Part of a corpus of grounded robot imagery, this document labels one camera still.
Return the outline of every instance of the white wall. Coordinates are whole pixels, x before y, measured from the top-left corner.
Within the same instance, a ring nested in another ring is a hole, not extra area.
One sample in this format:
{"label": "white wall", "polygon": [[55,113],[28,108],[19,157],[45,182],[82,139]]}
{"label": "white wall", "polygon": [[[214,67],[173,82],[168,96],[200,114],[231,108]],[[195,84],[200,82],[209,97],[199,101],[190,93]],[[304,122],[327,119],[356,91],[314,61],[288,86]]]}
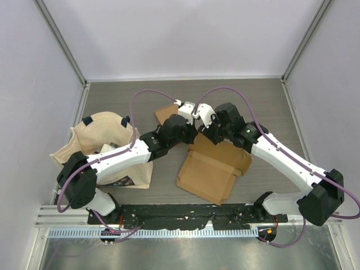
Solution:
{"label": "white wall", "polygon": [[322,0],[45,0],[87,79],[282,75]]}
{"label": "white wall", "polygon": [[[334,1],[289,79],[301,129],[313,160],[344,175],[360,197],[360,2]],[[345,197],[345,214],[358,209]],[[360,220],[346,222],[356,256]]]}
{"label": "white wall", "polygon": [[25,269],[34,222],[50,203],[81,85],[31,0],[0,8],[0,262]]}

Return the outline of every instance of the brown cardboard piece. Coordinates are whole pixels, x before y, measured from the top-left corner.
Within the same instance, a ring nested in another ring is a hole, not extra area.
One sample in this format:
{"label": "brown cardboard piece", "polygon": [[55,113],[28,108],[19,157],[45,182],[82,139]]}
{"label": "brown cardboard piece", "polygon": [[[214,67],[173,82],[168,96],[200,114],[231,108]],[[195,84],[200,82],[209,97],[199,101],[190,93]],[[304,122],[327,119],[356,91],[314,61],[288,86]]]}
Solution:
{"label": "brown cardboard piece", "polygon": [[[172,104],[155,111],[160,124],[177,113]],[[178,175],[178,187],[205,200],[221,205],[228,199],[238,176],[243,176],[251,164],[251,156],[229,142],[214,145],[199,133]]]}

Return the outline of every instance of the gray wood grain tabletop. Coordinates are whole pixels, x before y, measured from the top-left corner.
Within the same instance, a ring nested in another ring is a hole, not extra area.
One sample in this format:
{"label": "gray wood grain tabletop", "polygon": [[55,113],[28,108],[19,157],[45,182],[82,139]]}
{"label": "gray wood grain tabletop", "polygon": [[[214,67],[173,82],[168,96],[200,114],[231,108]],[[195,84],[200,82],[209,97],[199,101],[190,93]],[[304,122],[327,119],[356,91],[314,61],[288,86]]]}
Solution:
{"label": "gray wood grain tabletop", "polygon": [[[130,114],[129,103],[132,96],[142,89],[158,89],[183,102],[196,103],[205,92],[218,86],[235,87],[242,91],[250,101],[260,123],[284,145],[303,156],[279,79],[92,83],[83,115],[112,111],[125,117]],[[205,99],[205,103],[212,107],[225,102],[235,104],[244,119],[247,122],[251,121],[248,108],[236,93],[221,90]],[[143,93],[137,96],[134,103],[134,122],[140,134],[154,130],[158,125],[154,111],[171,103],[171,100],[157,93]],[[207,203],[204,199],[176,186],[177,175],[186,156],[187,146],[181,144],[171,149],[162,160],[155,160],[149,189],[101,187],[101,190],[110,192],[121,204]],[[297,187],[279,171],[265,161],[253,157],[248,173],[238,177],[226,202],[252,203],[266,191],[288,193],[297,190]]]}

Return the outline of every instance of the robotic arm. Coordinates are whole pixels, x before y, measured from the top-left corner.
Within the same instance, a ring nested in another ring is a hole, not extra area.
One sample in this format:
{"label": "robotic arm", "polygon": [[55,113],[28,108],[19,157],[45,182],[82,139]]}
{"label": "robotic arm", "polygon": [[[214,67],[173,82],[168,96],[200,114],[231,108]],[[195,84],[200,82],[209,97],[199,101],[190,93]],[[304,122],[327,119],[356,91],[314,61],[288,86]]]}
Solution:
{"label": "robotic arm", "polygon": [[[203,124],[199,131],[212,143],[231,141],[236,147],[243,148],[273,165],[299,188],[298,193],[264,193],[254,203],[258,216],[301,214],[311,223],[321,226],[344,201],[342,191],[312,172],[304,170],[279,149],[286,150],[296,160],[308,164],[313,172],[323,172],[324,176],[343,186],[341,173],[335,169],[328,173],[308,163],[281,144],[266,128],[261,127],[267,137],[276,142],[277,148],[274,147],[261,134],[254,122],[244,121],[235,105],[224,103],[213,110],[209,105],[202,103],[199,104],[197,112],[192,113],[195,107],[193,103],[177,101],[176,104],[179,106],[178,115],[172,115],[155,131],[140,136],[131,149],[130,145],[126,145],[103,154],[84,156],[81,152],[74,153],[64,164],[57,178],[61,187],[77,168],[86,163],[93,164],[79,173],[67,187],[65,196],[70,206],[74,209],[85,206],[97,211],[106,221],[115,219],[118,216],[119,205],[110,194],[97,189],[96,183],[128,166],[160,158],[180,142],[193,143],[198,134],[194,123],[200,119]],[[125,149],[129,151],[119,155]],[[108,159],[96,162],[105,157]]]}

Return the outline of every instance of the beige bag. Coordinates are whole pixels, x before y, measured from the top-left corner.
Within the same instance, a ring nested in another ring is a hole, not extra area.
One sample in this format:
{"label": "beige bag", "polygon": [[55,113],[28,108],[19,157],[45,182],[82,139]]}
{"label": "beige bag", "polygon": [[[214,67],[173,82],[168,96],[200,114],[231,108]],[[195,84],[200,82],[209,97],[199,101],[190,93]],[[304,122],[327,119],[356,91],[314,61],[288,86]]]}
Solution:
{"label": "beige bag", "polygon": [[[84,155],[91,155],[100,152],[104,144],[115,143],[119,147],[125,146],[131,143],[133,134],[132,126],[127,122],[113,112],[93,114],[83,119],[75,128],[71,128],[73,136],[70,142],[50,156],[62,168],[62,164],[75,152],[81,151]],[[98,185],[149,188],[151,174],[152,162],[138,164],[110,175]]]}

